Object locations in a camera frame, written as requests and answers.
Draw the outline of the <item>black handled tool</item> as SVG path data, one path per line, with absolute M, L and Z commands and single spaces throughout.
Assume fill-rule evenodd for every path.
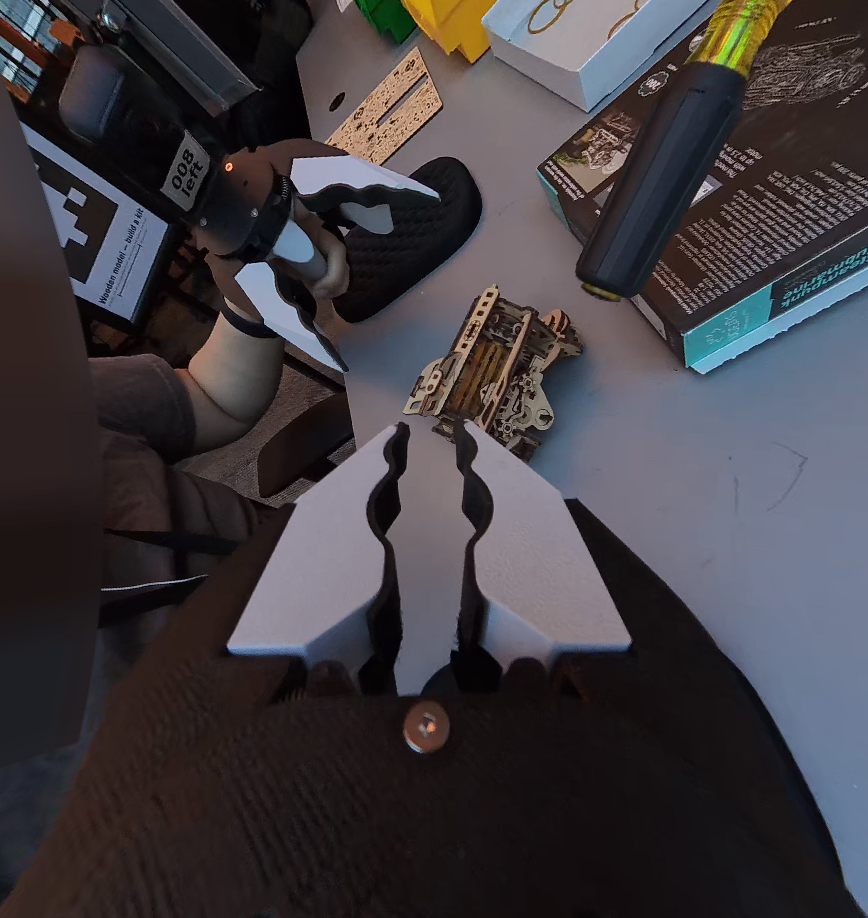
M 637 135 L 578 259 L 589 293 L 641 291 L 741 112 L 761 44 L 788 1 L 724 1 Z

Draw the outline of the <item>person's left hand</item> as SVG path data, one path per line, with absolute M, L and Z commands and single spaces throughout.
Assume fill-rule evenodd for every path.
M 322 219 L 308 210 L 301 201 L 294 207 L 294 218 L 297 225 L 312 241 L 313 248 L 325 260 L 325 272 L 322 276 L 310 277 L 304 268 L 293 267 L 291 270 L 318 300 L 331 300 L 347 292 L 350 279 L 347 248 L 342 239 L 330 231 Z

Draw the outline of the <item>wooden mechanical model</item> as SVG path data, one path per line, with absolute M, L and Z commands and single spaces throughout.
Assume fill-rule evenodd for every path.
M 471 305 L 449 352 L 419 375 L 404 414 L 435 418 L 434 431 L 451 442 L 471 421 L 529 463 L 555 418 L 545 374 L 583 350 L 565 312 L 539 315 L 491 285 Z

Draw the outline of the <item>laser-cut wooden part sheet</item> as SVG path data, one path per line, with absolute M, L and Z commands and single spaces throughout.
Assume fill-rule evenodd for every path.
M 384 165 L 443 108 L 418 47 L 382 80 L 325 144 Z

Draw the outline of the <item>black mesh wrist pad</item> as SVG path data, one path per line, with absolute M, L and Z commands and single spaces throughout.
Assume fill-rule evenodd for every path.
M 439 193 L 438 204 L 391 207 L 394 227 L 379 235 L 355 227 L 344 236 L 350 279 L 333 299 L 336 314 L 358 324 L 393 304 L 471 238 L 483 215 L 481 191 L 460 160 L 444 156 L 411 174 Z

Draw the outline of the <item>black teal model kit box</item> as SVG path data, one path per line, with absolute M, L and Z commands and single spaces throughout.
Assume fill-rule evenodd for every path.
M 868 285 L 868 1 L 792 2 L 634 306 L 707 373 Z

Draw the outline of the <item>white printed sign board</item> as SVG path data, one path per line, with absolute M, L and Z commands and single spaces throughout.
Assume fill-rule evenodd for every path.
M 21 123 L 74 294 L 137 319 L 168 225 L 39 132 Z

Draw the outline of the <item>person's grey sleeve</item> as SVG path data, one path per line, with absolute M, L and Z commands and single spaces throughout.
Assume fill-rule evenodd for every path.
M 99 425 L 145 443 L 167 463 L 193 453 L 196 421 L 185 384 L 152 353 L 89 358 Z

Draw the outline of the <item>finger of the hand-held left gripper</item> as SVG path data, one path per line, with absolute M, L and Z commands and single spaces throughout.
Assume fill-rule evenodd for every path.
M 315 298 L 302 283 L 275 273 L 267 262 L 242 266 L 234 280 L 270 330 L 314 360 L 348 373 L 348 365 L 317 322 Z
M 349 154 L 296 157 L 290 181 L 302 204 L 323 220 L 376 235 L 393 231 L 394 209 L 440 204 L 435 189 Z

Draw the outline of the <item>group of yellow rubber bands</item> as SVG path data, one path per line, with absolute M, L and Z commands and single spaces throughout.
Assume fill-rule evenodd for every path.
M 632 19 L 646 1 L 541 1 L 529 13 L 526 20 L 526 31 L 536 36 L 552 29 L 563 20 L 568 28 L 594 31 L 601 34 L 605 30 L 611 38 L 618 29 Z

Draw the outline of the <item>person's left forearm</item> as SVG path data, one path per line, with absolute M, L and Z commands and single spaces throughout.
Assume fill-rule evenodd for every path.
M 209 338 L 186 369 L 177 370 L 196 421 L 192 454 L 236 442 L 265 415 L 277 396 L 286 342 L 265 337 L 264 324 L 224 301 Z

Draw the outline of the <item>person's legs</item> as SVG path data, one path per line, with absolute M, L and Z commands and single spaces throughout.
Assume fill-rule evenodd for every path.
M 103 571 L 99 625 L 183 603 L 264 523 L 290 514 L 167 465 L 101 429 Z

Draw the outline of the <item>yellow plastic bin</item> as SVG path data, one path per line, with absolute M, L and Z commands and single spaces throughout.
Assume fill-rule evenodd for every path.
M 495 1 L 403 1 L 428 39 L 451 54 L 460 52 L 468 63 L 476 63 L 490 48 L 483 18 Z

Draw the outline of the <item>grey metal bar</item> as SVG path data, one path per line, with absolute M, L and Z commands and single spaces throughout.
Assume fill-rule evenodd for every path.
M 172 1 L 69 1 L 77 18 L 177 99 L 217 117 L 256 85 Z

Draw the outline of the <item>white cardboard tray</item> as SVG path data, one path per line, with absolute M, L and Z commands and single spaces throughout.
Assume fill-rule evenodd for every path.
M 646 1 L 607 38 L 559 21 L 532 36 L 526 20 L 541 1 L 498 1 L 483 18 L 494 56 L 530 80 L 589 112 L 612 97 L 714 12 L 715 1 Z

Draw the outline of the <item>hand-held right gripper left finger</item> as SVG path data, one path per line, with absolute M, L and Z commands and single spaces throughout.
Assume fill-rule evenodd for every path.
M 227 644 L 235 656 L 334 661 L 394 693 L 404 627 L 394 547 L 410 430 L 382 430 L 294 505 Z

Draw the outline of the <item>green plastic bin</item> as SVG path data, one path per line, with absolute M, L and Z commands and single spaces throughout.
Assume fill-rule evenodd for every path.
M 398 44 L 409 38 L 417 28 L 416 21 L 402 1 L 357 0 L 353 3 L 380 36 L 388 36 Z

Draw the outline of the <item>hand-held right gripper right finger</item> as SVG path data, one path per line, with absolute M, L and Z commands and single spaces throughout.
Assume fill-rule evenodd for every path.
M 497 689 L 511 665 L 620 653 L 631 636 L 565 498 L 471 421 L 454 433 L 464 551 L 451 670 L 460 690 Z

